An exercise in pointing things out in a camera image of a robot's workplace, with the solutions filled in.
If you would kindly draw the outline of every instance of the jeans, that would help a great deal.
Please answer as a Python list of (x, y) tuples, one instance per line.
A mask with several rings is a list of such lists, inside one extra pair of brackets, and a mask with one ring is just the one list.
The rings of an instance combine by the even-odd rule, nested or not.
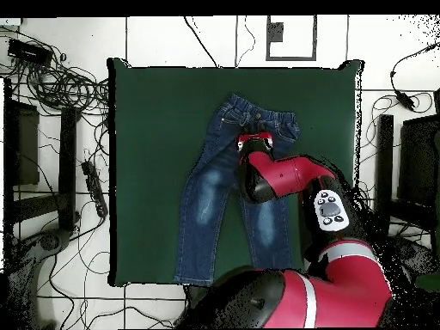
[[(231, 189), (237, 189), (235, 138), (243, 126), (272, 134), (273, 156), (287, 156), (299, 137), (294, 113), (262, 109), (231, 95), (211, 118), (202, 153), (193, 167), (180, 205), (179, 250), (174, 281), (211, 285), (217, 241)], [(292, 267), (287, 198), (251, 204), (240, 197), (252, 264), (260, 269)]]

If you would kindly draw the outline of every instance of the green mat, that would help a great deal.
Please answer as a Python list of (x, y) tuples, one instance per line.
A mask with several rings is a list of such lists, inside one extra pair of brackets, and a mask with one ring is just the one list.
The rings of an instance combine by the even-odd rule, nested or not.
[[(173, 283), (183, 186), (212, 114), (231, 93), (265, 109), (293, 111), (302, 136), (291, 153), (325, 156), (351, 180), (355, 80), (362, 64), (351, 61), (339, 70), (137, 69), (109, 60), (115, 82), (117, 170), (109, 282)], [(299, 268), (296, 196), (290, 196), (289, 219), (292, 258)], [(250, 262), (234, 192), (217, 245), (215, 277)]]

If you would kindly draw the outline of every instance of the power adapter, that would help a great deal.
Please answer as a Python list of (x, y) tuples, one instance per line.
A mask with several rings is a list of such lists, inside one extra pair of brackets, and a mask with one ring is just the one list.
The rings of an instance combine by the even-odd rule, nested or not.
[(414, 101), (404, 92), (395, 90), (395, 97), (397, 101), (406, 109), (414, 111)]
[(19, 40), (9, 40), (8, 56), (45, 67), (49, 67), (52, 61), (51, 51)]

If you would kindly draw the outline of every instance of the red robot link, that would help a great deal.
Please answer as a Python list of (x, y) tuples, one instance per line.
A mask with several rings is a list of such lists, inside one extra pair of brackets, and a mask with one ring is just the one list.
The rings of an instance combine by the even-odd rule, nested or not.
[(236, 146), (247, 201), (298, 194), (305, 271), (229, 272), (178, 327), (376, 327), (392, 293), (335, 174), (309, 156), (274, 160), (266, 131)]

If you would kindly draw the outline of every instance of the gray stripe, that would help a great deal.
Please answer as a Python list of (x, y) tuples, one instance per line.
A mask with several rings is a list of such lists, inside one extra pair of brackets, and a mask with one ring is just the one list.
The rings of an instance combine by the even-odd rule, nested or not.
[(338, 244), (337, 246), (330, 247), (320, 254), (319, 260), (322, 260), (324, 254), (327, 254), (329, 263), (333, 260), (337, 260), (338, 258), (351, 255), (370, 258), (371, 260), (374, 260), (376, 262), (376, 257), (373, 252), (371, 252), (371, 249), (357, 243), (342, 243)]
[(315, 327), (316, 321), (316, 296), (315, 289), (311, 282), (306, 279), (303, 275), (299, 275), (301, 280), (304, 282), (304, 287), (306, 289), (306, 300), (307, 300), (307, 308), (306, 308), (306, 321), (304, 322), (305, 328)]

